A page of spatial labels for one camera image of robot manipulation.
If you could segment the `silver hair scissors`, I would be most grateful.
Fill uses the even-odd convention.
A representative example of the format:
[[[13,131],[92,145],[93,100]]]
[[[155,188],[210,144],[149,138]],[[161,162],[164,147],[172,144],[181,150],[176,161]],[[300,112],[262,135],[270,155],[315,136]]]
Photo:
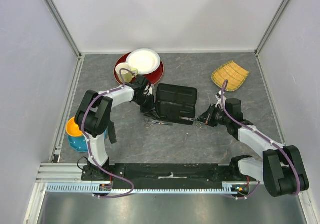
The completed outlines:
[[[198,129],[202,129],[202,127],[203,127],[202,123],[199,120],[197,120],[196,118],[182,117],[182,116],[179,118],[179,122],[181,122],[181,123],[184,123],[186,121],[195,123],[196,124],[196,128],[198,128]]]

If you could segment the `black zip tool case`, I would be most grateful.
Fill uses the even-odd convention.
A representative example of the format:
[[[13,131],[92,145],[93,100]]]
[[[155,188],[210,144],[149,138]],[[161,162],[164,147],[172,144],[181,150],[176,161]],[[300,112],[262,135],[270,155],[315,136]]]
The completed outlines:
[[[198,90],[195,87],[160,83],[156,90],[156,107],[159,120],[183,125],[192,122],[179,122],[179,118],[195,118]]]

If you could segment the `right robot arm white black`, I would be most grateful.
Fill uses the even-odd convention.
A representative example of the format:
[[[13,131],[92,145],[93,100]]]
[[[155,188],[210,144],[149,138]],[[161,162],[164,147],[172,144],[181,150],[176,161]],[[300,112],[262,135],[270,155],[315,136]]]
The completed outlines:
[[[309,189],[309,179],[299,149],[274,141],[245,120],[240,99],[219,99],[197,121],[211,127],[224,125],[231,136],[262,158],[258,161],[250,155],[234,157],[229,168],[233,180],[252,177],[263,183],[273,197],[299,194]]]

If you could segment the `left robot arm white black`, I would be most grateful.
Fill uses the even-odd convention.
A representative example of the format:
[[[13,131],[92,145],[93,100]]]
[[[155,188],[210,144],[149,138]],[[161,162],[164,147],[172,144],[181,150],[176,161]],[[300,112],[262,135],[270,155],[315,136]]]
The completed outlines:
[[[83,132],[89,162],[95,165],[92,174],[98,180],[106,180],[110,174],[110,169],[106,166],[109,156],[105,149],[104,133],[108,133],[111,143],[117,141],[115,126],[111,121],[112,108],[122,103],[134,102],[140,106],[142,114],[158,119],[160,116],[155,98],[151,81],[143,75],[137,75],[133,82],[110,90],[86,91],[74,120]]]

